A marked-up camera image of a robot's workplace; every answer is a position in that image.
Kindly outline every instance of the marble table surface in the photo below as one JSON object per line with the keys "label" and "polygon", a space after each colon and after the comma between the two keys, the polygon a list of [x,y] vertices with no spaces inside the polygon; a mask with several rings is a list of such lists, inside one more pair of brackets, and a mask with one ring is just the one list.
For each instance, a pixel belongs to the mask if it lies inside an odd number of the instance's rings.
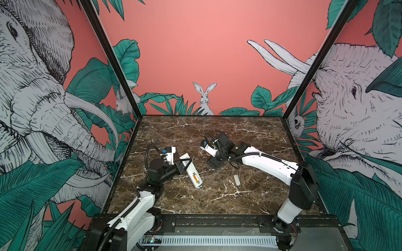
{"label": "marble table surface", "polygon": [[[165,183],[164,193],[155,204],[162,213],[275,214],[287,198],[289,186],[253,167],[241,165],[235,169],[227,161],[222,168],[211,169],[199,144],[205,133],[215,129],[225,132],[235,144],[247,142],[265,153],[297,162],[279,118],[145,116],[108,212],[121,212],[135,198],[134,191],[146,175],[145,150],[148,142],[153,141],[159,148],[175,146],[175,159],[188,153],[203,180],[198,189],[187,173]],[[157,157],[156,151],[151,150],[148,161]],[[235,174],[240,178],[240,186],[236,186]],[[301,214],[319,211],[313,205]]]}

